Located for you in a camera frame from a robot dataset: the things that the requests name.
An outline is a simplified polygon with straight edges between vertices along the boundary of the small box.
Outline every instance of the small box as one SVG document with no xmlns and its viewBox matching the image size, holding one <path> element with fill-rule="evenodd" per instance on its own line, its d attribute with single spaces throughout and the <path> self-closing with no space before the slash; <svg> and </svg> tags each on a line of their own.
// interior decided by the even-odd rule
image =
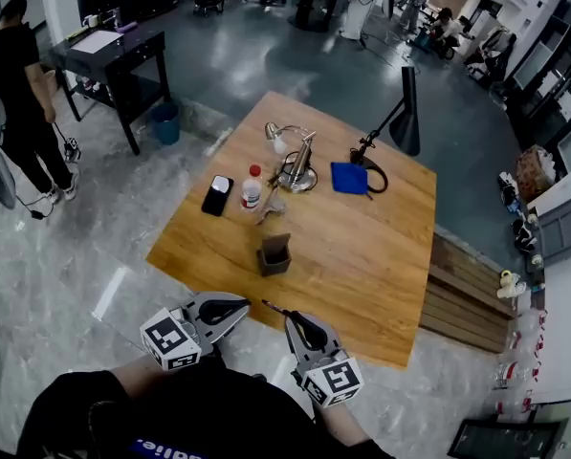
<svg viewBox="0 0 571 459">
<path fill-rule="evenodd" d="M 279 234 L 262 240 L 262 247 L 257 251 L 257 263 L 262 277 L 285 273 L 292 263 L 287 244 L 290 234 Z"/>
<path fill-rule="evenodd" d="M 202 354 L 200 346 L 166 308 L 141 327 L 141 338 L 164 371 L 198 363 Z"/>
<path fill-rule="evenodd" d="M 302 387 L 322 408 L 350 400 L 363 388 L 363 378 L 355 358 L 312 369 L 304 374 Z"/>
</svg>

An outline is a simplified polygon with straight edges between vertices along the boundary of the table leg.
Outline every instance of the table leg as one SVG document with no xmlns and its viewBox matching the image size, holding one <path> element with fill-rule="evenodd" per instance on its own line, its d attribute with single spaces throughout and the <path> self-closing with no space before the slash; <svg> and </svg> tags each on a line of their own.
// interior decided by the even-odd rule
<svg viewBox="0 0 571 459">
<path fill-rule="evenodd" d="M 325 17 L 323 17 L 323 27 L 327 31 L 330 27 L 330 20 L 332 19 L 332 14 L 334 13 L 334 8 L 339 0 L 326 0 L 327 12 Z"/>
<path fill-rule="evenodd" d="M 73 100 L 73 94 L 71 93 L 70 88 L 68 88 L 68 80 L 66 79 L 62 69 L 59 67 L 55 68 L 55 79 L 59 83 L 59 86 L 64 90 L 64 95 L 66 96 L 66 100 L 68 100 L 68 105 L 73 111 L 73 116 L 75 116 L 77 122 L 81 122 L 81 116 L 78 114 L 77 106 Z"/>
<path fill-rule="evenodd" d="M 300 0 L 297 5 L 296 15 L 292 15 L 288 22 L 299 29 L 306 31 L 308 29 L 308 19 L 313 9 L 313 0 Z"/>
<path fill-rule="evenodd" d="M 170 88 L 168 87 L 168 75 L 166 74 L 166 65 L 164 62 L 164 52 L 160 51 L 155 55 L 155 60 L 158 63 L 158 75 L 160 76 L 160 84 L 162 85 L 162 93 L 164 94 L 164 101 L 171 102 L 172 96 L 170 95 Z"/>
<path fill-rule="evenodd" d="M 123 109 L 120 106 L 118 101 L 118 97 L 120 95 L 120 90 L 118 90 L 117 86 L 113 86 L 114 81 L 107 80 L 107 86 L 111 90 L 111 99 L 113 100 L 113 105 L 115 106 L 115 110 L 117 111 L 117 115 L 120 118 L 121 127 L 123 128 L 123 132 L 125 133 L 125 137 L 128 139 L 128 143 L 132 148 L 132 152 L 135 155 L 141 154 L 141 149 L 136 143 L 136 139 L 134 138 L 134 134 L 132 133 L 132 128 L 130 127 L 130 123 L 128 122 L 127 117 L 123 113 Z"/>
</svg>

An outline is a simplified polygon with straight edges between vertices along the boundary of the hand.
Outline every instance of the hand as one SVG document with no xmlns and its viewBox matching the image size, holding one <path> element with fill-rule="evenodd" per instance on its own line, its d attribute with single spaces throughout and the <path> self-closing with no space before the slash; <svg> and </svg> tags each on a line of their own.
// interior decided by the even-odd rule
<svg viewBox="0 0 571 459">
<path fill-rule="evenodd" d="M 53 124 L 55 122 L 55 109 L 53 106 L 49 109 L 45 109 L 45 121 L 49 124 Z"/>
</svg>

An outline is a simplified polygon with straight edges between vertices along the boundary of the wooden bench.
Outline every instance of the wooden bench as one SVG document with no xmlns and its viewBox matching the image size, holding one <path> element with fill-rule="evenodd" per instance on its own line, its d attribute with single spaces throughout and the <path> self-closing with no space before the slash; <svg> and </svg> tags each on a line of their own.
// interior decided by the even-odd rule
<svg viewBox="0 0 571 459">
<path fill-rule="evenodd" d="M 434 234 L 428 285 L 419 325 L 426 330 L 492 353 L 504 350 L 510 300 L 495 295 L 499 272 Z"/>
</svg>

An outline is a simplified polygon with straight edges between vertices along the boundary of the blue cloth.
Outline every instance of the blue cloth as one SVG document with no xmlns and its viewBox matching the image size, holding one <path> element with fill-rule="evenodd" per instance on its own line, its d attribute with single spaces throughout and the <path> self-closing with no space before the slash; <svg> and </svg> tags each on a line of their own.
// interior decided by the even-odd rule
<svg viewBox="0 0 571 459">
<path fill-rule="evenodd" d="M 332 162 L 332 187 L 345 194 L 367 194 L 368 172 L 358 164 Z"/>
</svg>

